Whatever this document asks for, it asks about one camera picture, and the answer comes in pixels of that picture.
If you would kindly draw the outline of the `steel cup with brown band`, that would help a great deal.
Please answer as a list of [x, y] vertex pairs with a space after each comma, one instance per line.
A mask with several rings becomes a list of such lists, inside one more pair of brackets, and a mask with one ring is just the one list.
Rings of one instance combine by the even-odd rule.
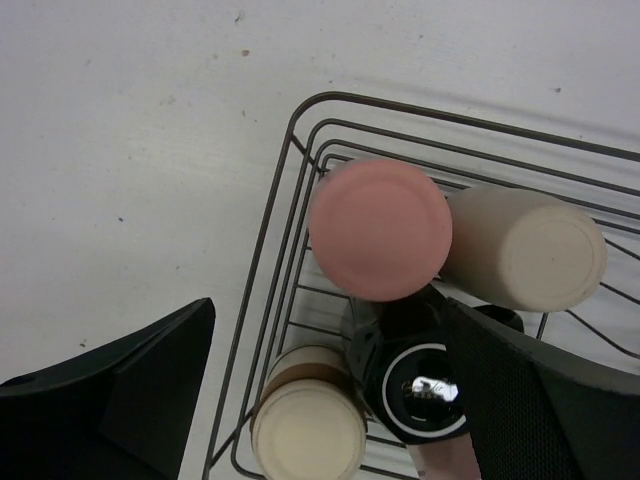
[[341, 353], [298, 346], [273, 362], [254, 408], [251, 446], [267, 479], [346, 480], [365, 455], [365, 411]]

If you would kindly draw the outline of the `beige plastic tumbler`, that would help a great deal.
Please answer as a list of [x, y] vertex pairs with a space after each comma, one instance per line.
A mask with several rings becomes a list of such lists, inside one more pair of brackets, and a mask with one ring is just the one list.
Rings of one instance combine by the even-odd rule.
[[447, 198], [453, 240], [442, 278], [521, 311], [570, 309], [602, 280], [608, 253], [594, 220], [550, 195], [479, 186]]

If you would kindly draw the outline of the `pink plastic tumbler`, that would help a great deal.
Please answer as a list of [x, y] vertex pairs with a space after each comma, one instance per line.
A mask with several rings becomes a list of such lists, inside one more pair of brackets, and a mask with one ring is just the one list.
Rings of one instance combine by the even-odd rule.
[[309, 238], [325, 276], [351, 296], [385, 302], [407, 297], [441, 270], [452, 218], [436, 183], [390, 159], [356, 159], [314, 188]]

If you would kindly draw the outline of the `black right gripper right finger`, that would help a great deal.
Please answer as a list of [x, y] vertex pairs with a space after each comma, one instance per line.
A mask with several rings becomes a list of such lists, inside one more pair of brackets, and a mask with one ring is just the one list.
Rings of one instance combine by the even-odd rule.
[[482, 478], [638, 478], [638, 376], [453, 298], [443, 327]]

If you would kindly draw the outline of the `black cup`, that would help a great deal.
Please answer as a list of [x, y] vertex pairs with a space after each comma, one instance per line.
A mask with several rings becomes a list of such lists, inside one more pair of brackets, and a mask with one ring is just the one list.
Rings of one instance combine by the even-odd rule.
[[341, 323], [346, 364], [370, 414], [419, 445], [468, 432], [442, 328], [446, 298], [429, 285], [409, 297], [352, 297]]

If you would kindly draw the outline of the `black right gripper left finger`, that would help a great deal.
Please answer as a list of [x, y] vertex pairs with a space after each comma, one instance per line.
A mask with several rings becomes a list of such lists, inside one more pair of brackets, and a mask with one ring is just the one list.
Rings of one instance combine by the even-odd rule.
[[215, 325], [211, 299], [1, 385], [4, 479], [178, 477]]

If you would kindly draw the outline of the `pink ceramic mug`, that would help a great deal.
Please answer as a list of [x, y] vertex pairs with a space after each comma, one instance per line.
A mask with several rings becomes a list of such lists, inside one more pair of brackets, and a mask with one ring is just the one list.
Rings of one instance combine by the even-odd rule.
[[407, 449], [420, 480], [479, 480], [481, 472], [469, 434]]

